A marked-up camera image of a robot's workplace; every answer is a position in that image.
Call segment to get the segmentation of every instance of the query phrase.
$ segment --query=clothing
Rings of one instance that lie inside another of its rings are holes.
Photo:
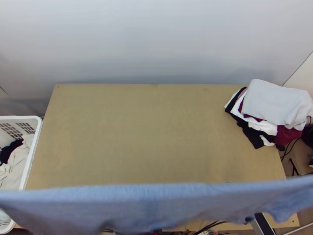
[[[313,100],[305,90],[253,79],[245,95],[242,113],[288,129],[303,130],[306,117],[313,115]]]
[[[286,145],[294,139],[301,137],[302,131],[296,130],[294,128],[287,129],[285,126],[278,126],[277,136],[275,138],[275,143],[279,145]]]
[[[255,213],[284,222],[313,206],[313,177],[250,183],[85,186],[5,191],[0,207],[34,234],[137,232],[198,218],[244,224]]]
[[[1,152],[0,152],[0,161],[1,161],[0,166],[3,163],[7,164],[7,161],[10,157],[10,154],[13,152],[14,149],[21,146],[22,144],[23,144],[23,140],[18,139],[18,140],[15,140],[14,142],[12,142],[9,146],[3,147]]]
[[[258,148],[264,146],[264,142],[260,136],[263,136],[264,138],[266,138],[268,140],[268,142],[274,142],[275,136],[268,135],[264,131],[255,130],[253,128],[250,128],[248,126],[248,122],[246,122],[242,118],[231,113],[234,105],[238,101],[237,99],[238,99],[240,93],[245,89],[246,89],[246,87],[243,87],[236,94],[233,95],[233,98],[228,102],[228,105],[225,108],[225,112],[229,113],[237,121],[237,126],[239,126],[243,129],[243,133],[245,134],[245,136],[253,144],[254,148],[258,149]]]
[[[249,122],[249,127],[256,129],[256,130],[261,130],[264,131],[265,133],[275,136],[277,134],[277,125],[270,123],[269,121],[265,121],[265,120],[260,120],[257,121],[255,118],[253,117],[244,117],[244,115],[242,113],[240,113],[241,109],[240,106],[243,103],[244,97],[245,97],[244,93],[235,103],[234,107],[231,110],[231,113],[238,116],[239,118],[241,118],[242,120],[245,120],[247,122]]]
[[[0,188],[14,190],[20,188],[22,175],[34,134],[24,135],[22,145],[12,151],[7,163],[0,166]]]
[[[265,146],[274,146],[275,143],[269,142],[264,136],[260,136]]]

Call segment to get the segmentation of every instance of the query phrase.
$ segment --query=laundry basket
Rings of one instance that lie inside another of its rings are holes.
[[[31,170],[34,153],[37,147],[39,134],[42,127],[42,119],[37,116],[0,116],[0,151],[14,140],[22,139],[23,135],[34,134],[34,140],[29,150],[19,190],[24,190]],[[15,222],[10,220],[0,224],[0,234],[11,231]]]

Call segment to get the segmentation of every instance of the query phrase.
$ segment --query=cable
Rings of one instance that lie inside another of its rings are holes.
[[[215,227],[215,226],[217,226],[217,225],[219,225],[219,224],[224,224],[224,223],[226,223],[226,221],[221,221],[221,222],[218,222],[218,223],[215,223],[215,222],[213,222],[212,224],[209,224],[208,226],[205,226],[204,228],[202,228],[202,229],[200,229],[199,231],[195,232],[194,235],[198,235],[199,233],[202,233],[202,232],[204,232],[204,231],[207,231],[207,230],[209,230],[210,228]]]
[[[291,149],[289,150],[289,152],[288,152],[288,153],[286,153],[286,152],[287,152],[287,150],[288,150],[289,145],[291,144],[291,142],[289,142],[289,144],[287,145],[286,150],[285,150],[285,152],[284,152],[284,155],[283,155],[283,156],[281,156],[281,161],[283,161],[283,160],[284,160],[284,158],[285,158],[285,156],[286,156],[286,155],[288,155],[288,154],[291,152],[291,150],[292,150],[293,146],[295,145],[295,143],[296,143],[299,139],[301,139],[301,137],[300,137],[300,138],[298,138],[298,139],[297,139],[297,140],[293,143],[293,145],[291,146]]]

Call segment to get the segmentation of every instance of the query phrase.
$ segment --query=blue cloth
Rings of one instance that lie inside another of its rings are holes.
[[[283,222],[313,205],[313,177],[224,184],[85,186],[0,193],[0,207],[35,234],[93,235],[103,228],[144,231],[201,215],[244,224],[267,212]]]

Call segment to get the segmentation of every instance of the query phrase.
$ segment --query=table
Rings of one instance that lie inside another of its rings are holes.
[[[242,85],[57,84],[26,189],[285,178],[223,106]],[[297,216],[273,228],[299,226]],[[176,231],[197,231],[195,220]],[[221,224],[216,230],[251,229]]]

